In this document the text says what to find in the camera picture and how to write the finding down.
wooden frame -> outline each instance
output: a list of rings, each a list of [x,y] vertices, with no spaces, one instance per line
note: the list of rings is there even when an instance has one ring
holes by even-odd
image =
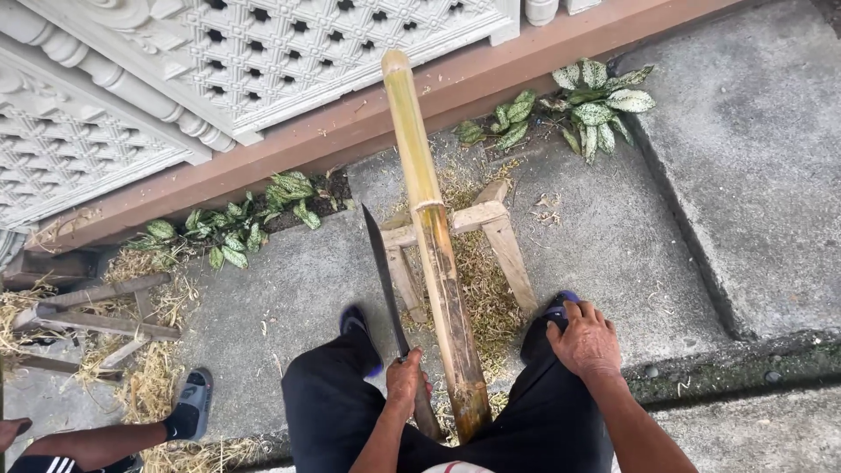
[[[517,304],[524,311],[531,312],[537,309],[537,298],[511,227],[508,209],[502,204],[507,193],[508,183],[504,180],[488,184],[473,201],[473,205],[450,215],[450,232],[457,235],[465,231],[484,231],[508,285],[514,292]],[[400,212],[383,223],[380,231],[383,233],[385,251],[389,257],[391,279],[397,286],[400,297],[409,309],[412,320],[426,322],[423,289],[418,285],[404,252],[405,248],[418,244],[411,220],[405,212]]]
[[[12,327],[16,332],[27,332],[38,328],[64,332],[67,328],[76,328],[133,336],[132,340],[111,353],[100,364],[102,369],[113,370],[120,361],[147,342],[175,342],[181,338],[181,332],[178,329],[157,325],[157,317],[153,314],[154,308],[149,299],[149,288],[168,283],[170,280],[168,273],[150,274],[121,283],[105,284],[89,290],[78,290],[68,294],[47,297],[39,300],[29,309],[20,312],[14,318]],[[129,293],[134,293],[137,308],[140,312],[140,323],[116,317],[97,316],[85,312],[66,310],[69,307],[111,299]],[[35,355],[25,358],[21,362],[21,366],[68,374],[74,374],[78,371],[78,366],[72,363]],[[103,372],[100,377],[114,379],[114,373]]]

brown ledge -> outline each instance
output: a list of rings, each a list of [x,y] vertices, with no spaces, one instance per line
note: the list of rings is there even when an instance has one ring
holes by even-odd
[[[524,22],[520,37],[503,45],[482,41],[415,68],[426,128],[440,130],[488,113],[524,87],[552,90],[547,73],[553,69],[735,3],[739,0],[606,0],[573,17],[558,13],[540,28]],[[221,203],[273,173],[293,167],[325,171],[393,144],[388,100],[375,84],[273,127],[255,145],[215,153],[199,166],[172,167],[48,219],[42,242],[30,239],[26,247],[59,253],[114,239],[148,220]]]

person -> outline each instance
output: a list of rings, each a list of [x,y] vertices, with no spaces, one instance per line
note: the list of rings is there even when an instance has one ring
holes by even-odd
[[[283,377],[298,473],[696,473],[637,404],[620,372],[616,328],[592,304],[562,291],[526,333],[524,370],[507,406],[466,444],[447,447],[406,421],[414,411],[421,348],[386,371],[387,395],[357,307],[340,336],[298,356]]]
[[[207,431],[213,377],[193,369],[172,413],[156,423],[112,425],[74,432],[52,433],[35,440],[15,460],[8,473],[123,473],[139,470],[138,453],[170,440],[198,440]],[[0,426],[3,451],[32,421],[4,421]]]

machete handle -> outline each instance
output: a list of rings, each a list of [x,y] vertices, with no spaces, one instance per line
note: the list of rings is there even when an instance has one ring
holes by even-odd
[[[432,411],[432,404],[429,395],[426,393],[426,381],[423,379],[423,371],[420,366],[418,366],[418,389],[415,391],[415,413],[413,416],[420,433],[439,443],[446,440],[441,431],[441,426],[438,425],[438,418]]]

white stripe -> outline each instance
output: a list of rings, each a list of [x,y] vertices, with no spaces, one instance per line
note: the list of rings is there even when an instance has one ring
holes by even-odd
[[[56,469],[56,465],[58,465],[58,460],[61,460],[61,458],[55,457],[53,459],[52,465],[50,465],[50,468],[47,470],[47,473],[52,473],[52,471]]]
[[[64,473],[64,465],[67,465],[68,461],[70,461],[70,459],[65,458],[64,461],[61,462],[61,465],[58,465],[58,468],[56,468],[56,473]]]

